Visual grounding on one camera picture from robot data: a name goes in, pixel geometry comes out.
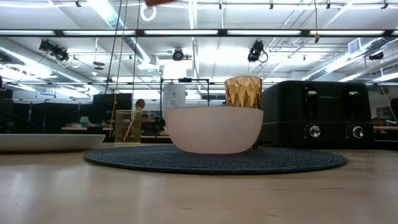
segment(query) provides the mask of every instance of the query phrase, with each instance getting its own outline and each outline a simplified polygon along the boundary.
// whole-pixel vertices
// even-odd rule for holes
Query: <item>white bowl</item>
[[[101,144],[104,134],[0,134],[0,152],[75,151]]]
[[[263,112],[255,108],[201,106],[166,112],[167,132],[181,150],[203,154],[232,154],[257,140]]]

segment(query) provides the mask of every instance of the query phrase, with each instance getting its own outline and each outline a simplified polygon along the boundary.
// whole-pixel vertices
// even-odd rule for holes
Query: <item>ceiling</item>
[[[98,12],[91,7],[90,1],[80,1],[82,7],[73,6],[75,1],[69,0],[18,0],[0,1],[0,29],[109,29],[109,26]],[[121,1],[121,20],[126,20],[129,29],[314,29],[316,15],[311,0],[274,0],[274,9],[269,9],[269,1],[222,0],[223,8],[219,9],[219,0],[198,0],[197,10],[193,10],[193,21],[190,23],[189,0],[177,1],[173,4],[156,7],[156,15],[151,21],[144,21],[140,16],[140,1]],[[320,29],[396,29],[398,9],[397,1],[389,0],[389,7],[381,9],[384,1],[331,0],[330,9],[326,9],[327,1],[318,0],[317,24]],[[310,6],[308,9],[296,7]],[[113,7],[119,12],[120,1],[113,1]],[[149,17],[152,9],[144,14]],[[54,44],[68,49],[81,62],[78,68],[69,66],[71,72],[103,82],[108,76],[118,75],[131,77],[135,72],[138,77],[151,76],[159,81],[158,72],[144,72],[137,69],[139,62],[134,60],[134,52],[121,38],[99,38],[95,59],[94,38],[40,38],[40,37],[8,37],[7,40],[38,55],[46,57],[57,67],[56,60],[39,50],[41,39],[48,39]],[[209,78],[214,82],[222,82],[230,77],[252,75],[262,79],[295,78],[295,74],[305,74],[315,67],[323,65],[328,59],[347,50],[348,43],[355,38],[321,38],[315,43],[313,38],[262,38],[267,47],[269,60],[267,63],[249,63],[249,49],[257,37],[196,37],[195,59],[198,62],[198,77]],[[137,43],[148,54],[157,55],[162,63],[171,58],[175,48],[181,48],[186,55],[193,55],[191,37],[141,37]],[[114,45],[114,57],[111,52]],[[384,61],[396,57],[396,44],[384,50]],[[94,60],[105,63],[104,70],[93,76]],[[354,63],[335,70],[344,76],[375,66],[377,61],[364,63],[359,58]]]

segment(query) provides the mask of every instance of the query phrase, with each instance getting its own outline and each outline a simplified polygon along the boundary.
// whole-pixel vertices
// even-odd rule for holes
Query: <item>black placemat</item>
[[[175,146],[138,146],[87,152],[87,161],[111,167],[179,174],[254,175],[331,169],[347,159],[314,150],[260,147],[239,154],[183,152]]]

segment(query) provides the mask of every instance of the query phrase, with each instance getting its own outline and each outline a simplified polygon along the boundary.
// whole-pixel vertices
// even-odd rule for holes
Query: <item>round woven placemat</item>
[[[183,152],[175,146],[138,146],[87,152],[87,161],[111,167],[179,174],[254,175],[331,169],[343,156],[313,150],[260,147],[239,154]]]

